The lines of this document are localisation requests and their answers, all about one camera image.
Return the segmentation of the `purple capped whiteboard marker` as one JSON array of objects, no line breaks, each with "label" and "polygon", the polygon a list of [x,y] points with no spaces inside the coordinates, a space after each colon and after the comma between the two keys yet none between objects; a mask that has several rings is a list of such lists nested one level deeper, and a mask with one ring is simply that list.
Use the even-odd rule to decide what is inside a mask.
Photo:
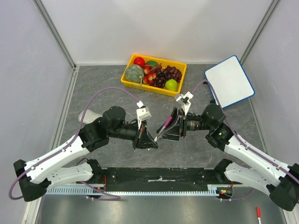
[{"label": "purple capped whiteboard marker", "polygon": [[162,125],[161,129],[158,131],[156,137],[154,138],[154,141],[157,142],[158,137],[162,134],[162,132],[166,129],[166,127],[168,126],[168,124],[171,122],[172,120],[172,116],[170,116],[166,122]]}]

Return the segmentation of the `blue framed whiteboard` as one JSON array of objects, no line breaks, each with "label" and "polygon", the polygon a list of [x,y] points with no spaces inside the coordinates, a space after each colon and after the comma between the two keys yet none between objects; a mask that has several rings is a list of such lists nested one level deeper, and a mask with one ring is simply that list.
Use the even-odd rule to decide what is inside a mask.
[{"label": "blue framed whiteboard", "polygon": [[226,108],[255,95],[255,90],[236,55],[205,71],[215,99]]}]

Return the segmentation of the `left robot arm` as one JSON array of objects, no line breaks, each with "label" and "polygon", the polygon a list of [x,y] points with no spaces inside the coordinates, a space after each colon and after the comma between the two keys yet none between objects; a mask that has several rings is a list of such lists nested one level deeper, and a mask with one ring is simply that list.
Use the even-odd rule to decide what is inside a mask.
[{"label": "left robot arm", "polygon": [[60,185],[104,181],[104,170],[96,159],[68,168],[65,164],[106,146],[110,138],[129,140],[134,149],[158,147],[147,130],[146,120],[151,114],[145,106],[136,110],[137,118],[131,122],[125,121],[126,112],[119,106],[111,107],[99,117],[91,111],[86,114],[87,118],[81,119],[85,125],[64,144],[37,159],[14,163],[24,201],[36,200]]}]

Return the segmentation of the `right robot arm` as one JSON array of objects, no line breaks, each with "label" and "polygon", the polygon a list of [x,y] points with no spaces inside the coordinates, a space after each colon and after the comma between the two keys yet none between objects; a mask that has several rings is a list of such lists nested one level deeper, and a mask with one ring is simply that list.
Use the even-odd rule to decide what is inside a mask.
[{"label": "right robot arm", "polygon": [[299,165],[281,162],[249,144],[225,124],[220,106],[209,104],[201,115],[174,108],[165,124],[157,129],[157,138],[178,141],[188,131],[208,131],[207,142],[248,165],[222,160],[214,171],[218,183],[239,182],[268,195],[280,208],[293,211],[299,203]]}]

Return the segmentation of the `white whiteboard eraser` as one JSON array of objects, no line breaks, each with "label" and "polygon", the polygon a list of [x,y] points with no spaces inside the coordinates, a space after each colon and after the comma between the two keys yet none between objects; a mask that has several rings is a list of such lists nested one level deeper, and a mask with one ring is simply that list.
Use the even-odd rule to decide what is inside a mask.
[{"label": "white whiteboard eraser", "polygon": [[101,114],[95,113],[92,110],[87,109],[84,118],[83,117],[83,111],[79,114],[78,116],[78,121],[81,122],[83,121],[83,124],[90,124],[92,123],[94,120],[102,117]]}]

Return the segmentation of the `green pear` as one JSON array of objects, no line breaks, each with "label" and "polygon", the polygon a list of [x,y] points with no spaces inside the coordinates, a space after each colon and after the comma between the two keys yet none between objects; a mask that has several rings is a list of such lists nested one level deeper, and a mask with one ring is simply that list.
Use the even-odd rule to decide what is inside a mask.
[{"label": "green pear", "polygon": [[175,79],[170,79],[165,83],[164,87],[169,91],[176,91],[177,85],[178,83]]}]

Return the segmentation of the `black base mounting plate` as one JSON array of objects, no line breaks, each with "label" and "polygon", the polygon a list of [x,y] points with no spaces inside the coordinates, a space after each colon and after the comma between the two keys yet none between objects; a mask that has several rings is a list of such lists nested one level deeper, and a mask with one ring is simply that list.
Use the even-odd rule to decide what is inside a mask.
[{"label": "black base mounting plate", "polygon": [[102,182],[107,191],[206,191],[208,185],[229,185],[223,174],[204,168],[107,168]]}]

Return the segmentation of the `dark purple grape bunch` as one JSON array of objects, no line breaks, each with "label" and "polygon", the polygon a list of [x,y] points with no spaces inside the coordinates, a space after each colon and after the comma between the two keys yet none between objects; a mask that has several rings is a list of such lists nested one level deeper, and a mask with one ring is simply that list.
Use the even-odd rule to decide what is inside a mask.
[{"label": "dark purple grape bunch", "polygon": [[156,78],[153,79],[154,87],[165,88],[166,82],[169,80],[175,80],[180,83],[182,78],[182,72],[176,67],[167,66],[165,69],[158,70],[156,72]]}]

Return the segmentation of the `red cherries cluster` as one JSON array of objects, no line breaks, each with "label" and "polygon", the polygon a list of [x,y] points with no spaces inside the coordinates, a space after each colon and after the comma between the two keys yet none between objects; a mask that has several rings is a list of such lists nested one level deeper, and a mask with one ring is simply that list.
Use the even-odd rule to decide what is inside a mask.
[{"label": "red cherries cluster", "polygon": [[148,64],[145,64],[143,66],[143,72],[144,72],[144,77],[143,77],[143,83],[148,84],[153,86],[154,81],[157,77],[157,72],[162,69],[162,65],[158,64],[157,66],[150,66]]}]

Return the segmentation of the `yellow plastic fruit tray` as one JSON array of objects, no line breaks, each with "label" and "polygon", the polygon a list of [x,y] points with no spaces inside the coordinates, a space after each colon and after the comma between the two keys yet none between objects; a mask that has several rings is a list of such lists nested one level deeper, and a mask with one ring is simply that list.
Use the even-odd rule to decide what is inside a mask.
[{"label": "yellow plastic fruit tray", "polygon": [[159,94],[163,94],[163,95],[167,95],[167,96],[172,96],[172,97],[174,97],[178,93],[180,93],[182,85],[183,85],[183,80],[184,80],[186,68],[187,68],[187,65],[185,63],[175,62],[175,61],[170,61],[170,60],[155,58],[155,57],[150,57],[150,56],[133,54],[131,56],[131,59],[130,59],[129,63],[127,64],[127,67],[129,67],[130,65],[133,64],[133,61],[136,57],[142,57],[145,60],[145,63],[149,60],[154,60],[158,64],[162,65],[162,69],[165,69],[168,65],[171,66],[171,67],[173,67],[173,66],[176,67],[177,69],[179,69],[182,72],[181,81],[180,81],[180,83],[178,83],[176,91],[169,91],[165,88],[158,88],[158,87],[154,87],[154,86],[151,86],[151,85],[148,85],[148,84],[144,84],[142,82],[143,79],[141,80],[140,83],[134,83],[134,82],[127,81],[126,78],[125,78],[125,72],[124,72],[122,77],[121,77],[121,82],[125,86],[140,89],[140,90],[144,90],[144,91],[155,92],[155,93],[159,93]]}]

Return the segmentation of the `green netted melon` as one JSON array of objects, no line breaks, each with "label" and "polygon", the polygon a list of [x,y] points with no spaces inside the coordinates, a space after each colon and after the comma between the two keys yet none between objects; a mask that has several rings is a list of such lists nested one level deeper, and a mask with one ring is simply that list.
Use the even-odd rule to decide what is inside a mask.
[{"label": "green netted melon", "polygon": [[143,76],[143,69],[139,65],[132,64],[125,70],[125,78],[127,81],[140,83],[143,79]]}]

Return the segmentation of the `green mango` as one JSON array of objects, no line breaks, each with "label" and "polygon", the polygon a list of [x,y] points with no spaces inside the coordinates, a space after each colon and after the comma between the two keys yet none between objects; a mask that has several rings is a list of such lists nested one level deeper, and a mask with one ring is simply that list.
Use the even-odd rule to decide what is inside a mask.
[{"label": "green mango", "polygon": [[149,60],[146,62],[146,65],[148,65],[150,67],[156,67],[156,66],[158,66],[158,63],[154,60]]}]

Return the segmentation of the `red apple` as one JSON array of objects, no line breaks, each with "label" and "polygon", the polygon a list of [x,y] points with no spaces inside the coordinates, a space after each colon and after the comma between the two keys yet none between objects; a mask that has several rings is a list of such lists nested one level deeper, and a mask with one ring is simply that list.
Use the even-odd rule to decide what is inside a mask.
[{"label": "red apple", "polygon": [[136,57],[133,64],[143,67],[145,65],[145,60],[142,57]]}]

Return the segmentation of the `red marker pen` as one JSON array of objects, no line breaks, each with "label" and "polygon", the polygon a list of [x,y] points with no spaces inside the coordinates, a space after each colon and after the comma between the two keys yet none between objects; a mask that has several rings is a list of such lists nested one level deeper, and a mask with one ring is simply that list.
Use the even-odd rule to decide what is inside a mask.
[{"label": "red marker pen", "polygon": [[261,210],[259,207],[256,208],[256,212],[257,212],[257,220],[258,220],[258,223],[261,224]]}]

